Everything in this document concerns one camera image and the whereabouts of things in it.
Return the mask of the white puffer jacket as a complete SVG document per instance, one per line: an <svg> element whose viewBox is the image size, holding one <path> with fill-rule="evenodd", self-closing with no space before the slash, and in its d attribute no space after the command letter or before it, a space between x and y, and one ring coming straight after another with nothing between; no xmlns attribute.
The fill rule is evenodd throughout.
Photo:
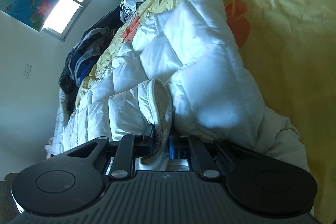
<svg viewBox="0 0 336 224"><path fill-rule="evenodd" d="M137 159L139 169L166 169L172 128L308 168L297 130L265 105L244 68L223 0L183 0L151 16L81 99L52 153L101 136L119 141L150 125L154 154Z"/></svg>

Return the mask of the dark clothes pile on bed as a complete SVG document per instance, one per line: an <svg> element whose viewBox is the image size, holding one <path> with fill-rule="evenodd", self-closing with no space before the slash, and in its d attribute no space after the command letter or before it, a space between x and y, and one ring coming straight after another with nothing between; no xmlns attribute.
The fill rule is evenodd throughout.
<svg viewBox="0 0 336 224"><path fill-rule="evenodd" d="M69 112L75 109L76 96L82 81L89 75L122 25L120 8L117 7L88 28L68 53L59 86L68 95L66 108Z"/></svg>

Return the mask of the white patterned blanket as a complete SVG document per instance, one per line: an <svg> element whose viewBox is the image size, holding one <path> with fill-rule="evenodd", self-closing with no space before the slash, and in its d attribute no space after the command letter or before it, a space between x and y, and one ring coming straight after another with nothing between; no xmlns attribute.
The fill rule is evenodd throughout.
<svg viewBox="0 0 336 224"><path fill-rule="evenodd" d="M70 119L70 112L67 110L68 94L60 88L59 89L59 106L56 113L56 124L54 135L49 138L49 142L45 145L47 153L46 159L56 156L64 152L62 132L64 126L67 125Z"/></svg>

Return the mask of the window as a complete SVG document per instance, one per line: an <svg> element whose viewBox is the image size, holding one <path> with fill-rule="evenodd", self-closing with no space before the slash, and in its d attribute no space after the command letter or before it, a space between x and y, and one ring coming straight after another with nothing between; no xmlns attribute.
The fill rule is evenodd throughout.
<svg viewBox="0 0 336 224"><path fill-rule="evenodd" d="M65 41L85 8L92 0L60 0L45 21L42 30Z"/></svg>

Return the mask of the yellow cartoon bed quilt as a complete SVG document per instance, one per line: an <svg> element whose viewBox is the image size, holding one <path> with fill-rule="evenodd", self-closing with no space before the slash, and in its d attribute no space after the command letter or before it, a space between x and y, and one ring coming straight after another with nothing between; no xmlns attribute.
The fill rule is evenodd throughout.
<svg viewBox="0 0 336 224"><path fill-rule="evenodd" d="M183 0L146 0L84 80L76 108L151 16ZM289 118L318 184L315 216L335 220L335 0L223 0L243 66L265 105Z"/></svg>

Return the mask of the wall light switch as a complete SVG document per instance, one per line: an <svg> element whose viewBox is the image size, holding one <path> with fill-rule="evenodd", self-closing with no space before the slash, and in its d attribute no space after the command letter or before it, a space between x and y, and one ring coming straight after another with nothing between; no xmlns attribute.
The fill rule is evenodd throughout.
<svg viewBox="0 0 336 224"><path fill-rule="evenodd" d="M23 69L23 75L25 77L29 77L30 73L31 73L31 70L32 70L32 66L29 65L29 64L26 64L24 69Z"/></svg>

